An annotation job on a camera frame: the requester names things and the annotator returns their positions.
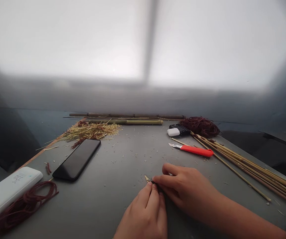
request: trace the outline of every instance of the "bundle of bamboo sticks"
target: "bundle of bamboo sticks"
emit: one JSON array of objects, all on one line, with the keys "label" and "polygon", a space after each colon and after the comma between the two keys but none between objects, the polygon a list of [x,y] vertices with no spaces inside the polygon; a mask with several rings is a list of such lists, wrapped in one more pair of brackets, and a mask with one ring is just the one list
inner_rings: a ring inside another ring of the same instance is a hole
[{"label": "bundle of bamboo sticks", "polygon": [[[234,151],[228,149],[227,147],[215,142],[212,139],[206,139],[198,134],[191,132],[191,135],[196,139],[202,146],[209,149],[209,147],[219,154],[223,155],[226,159],[232,162],[234,165],[239,167],[241,170],[249,174],[251,177],[256,179],[258,182],[266,186],[268,189],[282,197],[286,200],[286,180],[280,176],[274,174],[273,172],[265,169],[254,162],[246,159],[245,157],[235,153]],[[234,173],[236,173],[242,180],[244,180],[250,187],[256,190],[262,197],[267,201],[271,201],[266,195],[264,195],[260,190],[254,187],[250,182],[244,179],[238,172],[236,172],[230,165],[228,165],[223,159],[218,155],[214,154],[215,157],[230,168]]]}]

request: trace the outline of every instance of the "bamboo stick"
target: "bamboo stick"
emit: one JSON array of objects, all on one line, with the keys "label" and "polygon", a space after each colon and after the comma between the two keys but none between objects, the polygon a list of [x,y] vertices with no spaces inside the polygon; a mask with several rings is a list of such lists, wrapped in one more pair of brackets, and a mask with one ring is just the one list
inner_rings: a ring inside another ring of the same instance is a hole
[{"label": "bamboo stick", "polygon": [[261,168],[262,170],[267,171],[268,173],[271,173],[271,174],[273,175],[273,177],[276,177],[276,178],[278,178],[279,180],[284,181],[284,182],[285,182],[285,184],[286,184],[286,179],[281,178],[280,176],[278,176],[278,175],[274,174],[274,173],[273,173],[273,172],[271,172],[270,170],[265,169],[265,168],[261,167],[260,165],[258,165],[258,164],[256,164],[256,163],[254,163],[254,162],[252,162],[252,161],[250,161],[250,160],[246,159],[245,157],[243,157],[243,156],[241,156],[241,155],[237,154],[236,152],[234,152],[234,151],[232,151],[232,150],[228,149],[227,147],[225,147],[225,146],[223,146],[223,145],[221,145],[221,144],[217,143],[216,141],[214,141],[214,144],[215,144],[215,145],[217,145],[218,147],[221,147],[221,148],[223,148],[223,149],[225,149],[225,150],[229,151],[231,154],[234,154],[234,155],[236,155],[237,157],[242,158],[242,159],[243,159],[243,160],[245,160],[246,162],[249,162],[249,163],[251,163],[251,164],[255,165],[256,167],[259,167],[259,168]]},{"label": "bamboo stick", "polygon": [[102,119],[91,119],[90,123],[107,123],[107,124],[163,124],[162,120],[102,120]]},{"label": "bamboo stick", "polygon": [[[209,149],[205,144],[203,144],[199,139],[194,137],[203,147]],[[265,200],[271,201],[266,195],[264,195],[259,189],[257,189],[252,183],[250,183],[247,179],[245,179],[241,174],[239,174],[236,170],[234,170],[229,164],[227,164],[223,159],[221,159],[217,154],[213,154],[220,162],[222,162],[225,166],[227,166],[232,172],[234,172],[239,178],[245,181],[251,188],[253,188],[257,193],[259,193]]]},{"label": "bamboo stick", "polygon": [[174,139],[174,138],[170,138],[171,140],[174,140],[174,141],[176,141],[176,142],[178,142],[178,143],[181,143],[181,144],[183,144],[183,145],[186,145],[186,146],[190,146],[190,145],[188,145],[188,144],[185,144],[185,143],[183,143],[183,142],[181,142],[181,141],[179,141],[179,140],[177,140],[177,139]]},{"label": "bamboo stick", "polygon": [[183,120],[186,117],[184,115],[142,115],[142,114],[96,114],[96,113],[82,113],[82,114],[69,114],[69,116],[105,116],[105,117],[145,117],[145,118],[169,118],[169,119],[176,119],[176,120]]},{"label": "bamboo stick", "polygon": [[[221,150],[224,151],[225,153],[227,153],[227,154],[229,154],[229,155],[231,154],[230,150],[224,149],[224,148],[226,148],[226,147],[224,147],[224,146],[222,146],[222,145],[220,145],[220,144],[218,144],[218,143],[214,144],[214,143],[212,143],[211,141],[209,141],[209,140],[206,139],[206,138],[203,138],[203,137],[201,137],[201,138],[202,138],[204,141],[209,142],[214,148],[217,148],[217,147],[218,147],[219,149],[221,149]],[[257,170],[257,171],[259,171],[259,172],[261,172],[261,173],[263,173],[263,174],[266,174],[267,176],[269,176],[269,177],[271,178],[272,181],[274,181],[274,182],[279,182],[279,181],[280,181],[281,184],[284,184],[284,185],[286,186],[286,180],[283,180],[283,178],[277,176],[276,174],[272,173],[271,171],[269,171],[269,170],[267,170],[267,169],[262,168],[261,166],[259,166],[259,165],[255,164],[255,163],[253,163],[252,161],[250,161],[250,160],[248,160],[248,159],[246,159],[246,158],[244,158],[244,157],[242,157],[242,156],[240,156],[240,155],[238,156],[238,155],[239,155],[239,154],[236,154],[236,153],[231,154],[231,156],[237,158],[237,159],[240,160],[241,162],[244,162],[244,163],[246,163],[247,165],[249,165],[250,167],[253,167],[255,170]]]},{"label": "bamboo stick", "polygon": [[274,182],[272,180],[270,180],[269,178],[267,178],[265,175],[259,173],[258,171],[250,168],[248,165],[242,163],[241,161],[237,160],[235,157],[233,156],[228,156],[226,155],[224,152],[222,152],[221,150],[217,149],[214,147],[214,144],[211,143],[210,141],[206,141],[206,143],[208,143],[209,145],[212,146],[213,149],[217,150],[219,153],[221,153],[222,155],[224,155],[226,158],[228,158],[229,160],[231,161],[234,161],[236,162],[238,165],[242,165],[243,167],[245,167],[247,170],[251,171],[252,173],[258,175],[259,177],[261,177],[262,179],[266,180],[268,183],[272,184],[273,186],[277,187],[278,189],[282,190],[282,191],[285,191],[286,192],[286,187],[280,183],[277,183],[277,182]]},{"label": "bamboo stick", "polygon": [[260,182],[261,184],[263,184],[265,187],[267,187],[268,189],[270,189],[271,191],[273,191],[275,194],[277,194],[278,196],[282,197],[283,199],[286,200],[286,193],[280,191],[278,188],[273,187],[272,185],[268,184],[267,182],[263,181],[261,178],[257,177],[256,175],[254,175],[253,173],[251,173],[250,171],[246,170],[245,168],[239,166],[240,169],[242,169],[244,172],[246,172],[247,174],[249,174],[251,177],[253,177],[254,179],[256,179],[258,182]]}]

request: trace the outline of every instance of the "white power bank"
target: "white power bank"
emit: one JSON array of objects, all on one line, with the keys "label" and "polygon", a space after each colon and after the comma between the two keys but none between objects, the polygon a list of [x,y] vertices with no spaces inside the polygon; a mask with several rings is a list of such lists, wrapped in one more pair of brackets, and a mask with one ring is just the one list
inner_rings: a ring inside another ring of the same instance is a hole
[{"label": "white power bank", "polygon": [[0,182],[0,213],[12,202],[32,188],[43,174],[35,169],[23,167]]}]

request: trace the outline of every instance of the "finger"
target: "finger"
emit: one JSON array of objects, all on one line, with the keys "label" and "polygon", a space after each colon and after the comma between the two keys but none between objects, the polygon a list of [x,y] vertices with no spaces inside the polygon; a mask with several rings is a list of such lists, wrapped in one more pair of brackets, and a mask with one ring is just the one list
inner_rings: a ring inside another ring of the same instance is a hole
[{"label": "finger", "polygon": [[137,194],[137,199],[136,199],[137,205],[146,208],[151,190],[152,190],[152,182],[148,182],[146,186]]},{"label": "finger", "polygon": [[179,197],[179,194],[177,191],[175,191],[172,188],[168,188],[164,185],[159,184],[159,186],[162,188],[162,190],[166,193],[166,195],[178,206],[181,207],[183,201]]},{"label": "finger", "polygon": [[164,238],[167,238],[167,213],[165,205],[165,197],[162,192],[159,193],[159,208],[157,216],[157,225],[161,232],[163,232]]},{"label": "finger", "polygon": [[158,184],[162,184],[162,185],[165,185],[166,187],[169,187],[169,188],[174,188],[176,191],[177,190],[177,176],[169,176],[169,175],[158,175],[158,176],[154,176],[153,177],[153,181],[155,183],[158,183]]},{"label": "finger", "polygon": [[159,194],[156,184],[153,184],[152,192],[150,193],[149,200],[146,206],[146,209],[150,212],[151,215],[157,218],[159,208]]},{"label": "finger", "polygon": [[177,175],[179,171],[179,167],[170,164],[170,163],[165,163],[162,167],[162,172],[165,175],[169,175],[170,173],[173,175]]}]

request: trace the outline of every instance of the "black smartphone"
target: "black smartphone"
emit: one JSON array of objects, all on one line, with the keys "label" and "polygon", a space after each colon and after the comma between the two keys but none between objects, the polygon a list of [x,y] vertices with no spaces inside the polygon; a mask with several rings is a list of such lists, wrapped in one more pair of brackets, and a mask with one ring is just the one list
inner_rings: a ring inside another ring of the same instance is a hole
[{"label": "black smartphone", "polygon": [[76,181],[100,144],[100,140],[86,139],[53,172],[52,176],[57,179]]}]

